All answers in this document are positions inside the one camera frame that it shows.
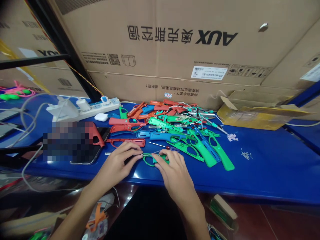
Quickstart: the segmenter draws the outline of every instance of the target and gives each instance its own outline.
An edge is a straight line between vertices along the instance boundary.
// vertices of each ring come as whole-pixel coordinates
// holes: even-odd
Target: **green ball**
[[[9,98],[11,99],[19,99],[20,97],[14,94],[8,94]]]
[[[28,89],[23,89],[22,91],[23,91],[25,94],[30,94],[30,93],[31,93],[31,91],[28,90]]]
[[[9,99],[10,99],[7,94],[0,94],[0,98],[1,98],[2,100],[9,100]]]

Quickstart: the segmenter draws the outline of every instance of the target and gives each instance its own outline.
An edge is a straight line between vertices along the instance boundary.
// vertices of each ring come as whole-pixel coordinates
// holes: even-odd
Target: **power strip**
[[[112,99],[109,99],[109,101],[110,101],[110,104],[108,105],[103,105],[102,102],[96,102],[96,103],[90,104],[91,109],[89,111],[83,112],[83,111],[80,111],[79,109],[79,116],[75,118],[64,116],[64,117],[59,117],[57,119],[57,117],[53,117],[52,121],[53,122],[77,122],[85,118],[93,117],[98,113],[106,113],[112,110],[119,109],[119,107],[121,106],[118,98],[112,98]]]

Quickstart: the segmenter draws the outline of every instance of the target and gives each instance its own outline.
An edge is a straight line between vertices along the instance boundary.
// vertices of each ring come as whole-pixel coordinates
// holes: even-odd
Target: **tape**
[[[0,51],[7,56],[10,60],[20,59],[8,46],[0,39]],[[27,68],[27,67],[20,67],[17,68],[20,72],[25,74],[30,81],[32,81],[34,84],[36,84],[39,88],[44,90],[47,93],[50,93],[50,91],[40,82],[37,77]]]

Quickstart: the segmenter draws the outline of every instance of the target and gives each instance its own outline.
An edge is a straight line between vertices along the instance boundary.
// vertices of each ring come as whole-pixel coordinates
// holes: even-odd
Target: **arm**
[[[95,178],[83,189],[79,200],[50,240],[81,239],[97,201],[129,175],[132,166],[142,158],[141,153],[142,150],[138,145],[128,142],[122,143],[114,150]],[[124,165],[124,161],[132,155],[136,156]]]
[[[194,189],[183,156],[170,150],[162,150],[159,154],[166,154],[170,163],[167,164],[161,157],[152,154],[158,162],[155,166],[160,170],[169,195],[182,211],[192,238],[195,240],[210,239],[204,207]]]

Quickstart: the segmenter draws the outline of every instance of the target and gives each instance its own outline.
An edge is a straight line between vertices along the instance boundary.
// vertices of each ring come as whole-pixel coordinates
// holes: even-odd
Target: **table surface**
[[[7,101],[1,106],[2,108],[21,107],[23,102],[18,101]],[[55,97],[48,95],[36,97],[27,105],[29,113],[35,115],[39,105],[43,102],[56,104],[57,101]],[[131,110],[133,105],[124,104],[124,107]],[[51,115],[43,108],[34,132],[16,146],[30,145],[42,137],[44,132],[48,132],[51,120]],[[97,127],[109,127],[108,122],[98,122],[93,117],[87,118],[85,121],[93,121]],[[19,124],[21,123],[20,117],[14,117],[10,122]],[[238,141],[229,142],[225,134],[220,134],[217,130],[212,129],[220,134],[217,140],[233,162],[235,166],[233,171],[226,171],[221,162],[208,168],[205,163],[182,153],[197,190],[301,204],[320,204],[320,156],[318,154],[283,128],[277,131],[233,126],[224,126],[223,128],[229,134],[236,134],[238,138]],[[11,144],[19,134],[15,133],[15,135],[12,134],[11,137],[3,139],[0,142],[0,147]],[[115,138],[120,137],[132,138],[134,135],[123,134]],[[167,145],[164,141],[156,142]],[[40,156],[30,164],[26,173],[91,180],[106,159],[104,153],[114,149],[110,144],[106,144],[97,161],[92,165],[46,162]],[[146,139],[144,152],[151,153],[160,149],[159,146],[149,144]],[[247,160],[242,152],[251,154],[252,158]],[[143,160],[135,164],[125,181],[133,184],[164,185],[158,169],[146,165]]]
[[[318,121],[293,119],[289,123],[295,125],[312,125]],[[315,152],[320,154],[320,124],[312,127],[297,127],[286,125],[291,132],[304,140]]]

